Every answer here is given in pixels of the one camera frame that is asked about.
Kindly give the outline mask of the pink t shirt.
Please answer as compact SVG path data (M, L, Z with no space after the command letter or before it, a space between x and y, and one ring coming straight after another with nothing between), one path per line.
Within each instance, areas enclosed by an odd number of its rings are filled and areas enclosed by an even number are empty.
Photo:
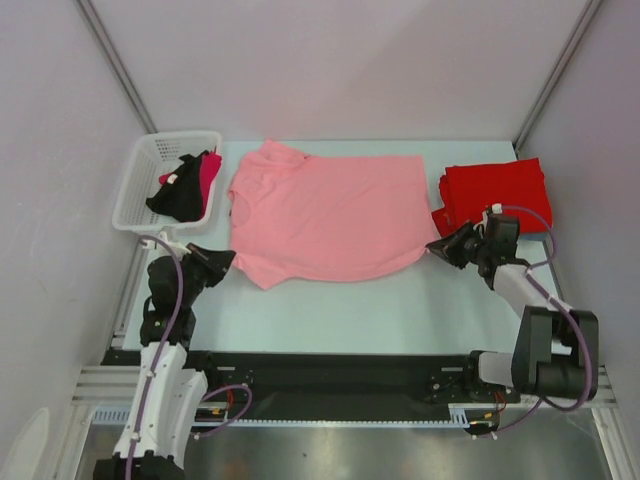
M242 158L228 196L234 265L262 289L385 276L437 237L416 155L323 157L267 140Z

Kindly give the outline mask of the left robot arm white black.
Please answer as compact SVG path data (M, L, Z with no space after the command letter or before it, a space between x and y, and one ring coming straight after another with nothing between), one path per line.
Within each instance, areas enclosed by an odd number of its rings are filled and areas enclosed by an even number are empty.
M96 462L96 479L182 479L184 455L202 400L221 387L220 374L201 359L188 364L195 329L193 305L217 286L236 256L193 243L169 243L144 235L145 248L164 255L147 268L150 295L140 330L140 371L131 410L112 456Z

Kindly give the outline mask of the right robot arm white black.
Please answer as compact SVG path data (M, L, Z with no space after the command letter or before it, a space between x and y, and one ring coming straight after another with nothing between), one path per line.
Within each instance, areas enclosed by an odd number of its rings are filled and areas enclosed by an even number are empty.
M571 307L536 279L537 266L517 256L519 237L517 217L487 212L479 225L468 222L426 246L456 268L475 265L520 318L514 350L473 352L476 367L463 373L461 388L469 399L484 401L501 385L573 411L597 393L598 318Z

